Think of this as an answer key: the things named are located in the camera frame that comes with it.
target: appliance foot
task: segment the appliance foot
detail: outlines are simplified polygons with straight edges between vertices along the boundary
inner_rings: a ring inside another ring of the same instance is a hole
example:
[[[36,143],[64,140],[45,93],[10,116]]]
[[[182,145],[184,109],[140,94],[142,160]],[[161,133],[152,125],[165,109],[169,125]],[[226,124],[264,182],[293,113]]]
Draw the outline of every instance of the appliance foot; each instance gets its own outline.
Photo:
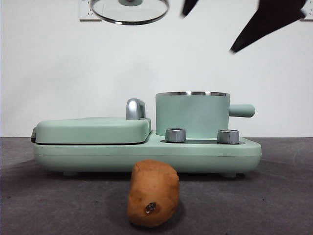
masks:
[[[221,176],[226,178],[236,178],[236,173],[220,173]]]
[[[79,173],[78,172],[66,171],[66,172],[63,172],[63,175],[67,176],[67,177],[71,177],[71,176],[77,176],[77,175],[79,175]]]

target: glass lid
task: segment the glass lid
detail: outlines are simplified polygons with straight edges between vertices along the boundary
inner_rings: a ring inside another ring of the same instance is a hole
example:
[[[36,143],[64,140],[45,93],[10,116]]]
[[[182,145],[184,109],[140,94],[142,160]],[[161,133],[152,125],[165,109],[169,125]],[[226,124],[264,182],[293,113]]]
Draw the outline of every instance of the glass lid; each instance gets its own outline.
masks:
[[[91,0],[90,7],[101,19],[114,24],[139,25],[161,19],[167,0]]]

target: wall outlet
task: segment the wall outlet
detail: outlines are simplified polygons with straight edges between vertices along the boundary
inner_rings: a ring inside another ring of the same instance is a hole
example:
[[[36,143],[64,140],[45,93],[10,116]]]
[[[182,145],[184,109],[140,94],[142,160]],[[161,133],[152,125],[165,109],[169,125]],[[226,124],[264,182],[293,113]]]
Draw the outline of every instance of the wall outlet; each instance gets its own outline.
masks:
[[[89,0],[79,0],[79,20],[81,22],[99,22],[101,21],[100,18],[98,18],[94,12],[90,8],[90,2]]]
[[[313,0],[307,0],[302,10],[307,14],[303,21],[313,21]]]

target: silver knob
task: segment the silver knob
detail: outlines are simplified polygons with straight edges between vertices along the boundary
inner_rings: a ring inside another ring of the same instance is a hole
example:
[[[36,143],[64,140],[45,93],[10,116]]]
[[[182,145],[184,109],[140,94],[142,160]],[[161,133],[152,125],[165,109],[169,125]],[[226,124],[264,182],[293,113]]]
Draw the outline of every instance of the silver knob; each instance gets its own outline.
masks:
[[[181,143],[186,142],[186,130],[182,128],[169,128],[165,131],[166,142]]]
[[[126,104],[126,119],[138,120],[146,117],[145,103],[140,99],[129,99]]]
[[[239,131],[237,130],[219,130],[217,131],[217,142],[224,144],[238,144]]]

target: appliance base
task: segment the appliance base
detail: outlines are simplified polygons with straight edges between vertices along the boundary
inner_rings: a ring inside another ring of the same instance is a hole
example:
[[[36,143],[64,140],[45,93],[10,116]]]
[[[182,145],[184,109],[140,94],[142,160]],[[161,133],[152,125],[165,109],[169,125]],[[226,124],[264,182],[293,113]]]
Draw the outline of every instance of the appliance base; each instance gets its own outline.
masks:
[[[144,159],[170,164],[177,172],[220,173],[235,177],[255,169],[261,145],[240,138],[240,144],[219,144],[216,139],[167,143],[152,131],[138,144],[34,144],[36,161],[45,169],[73,176],[78,172],[131,172]]]

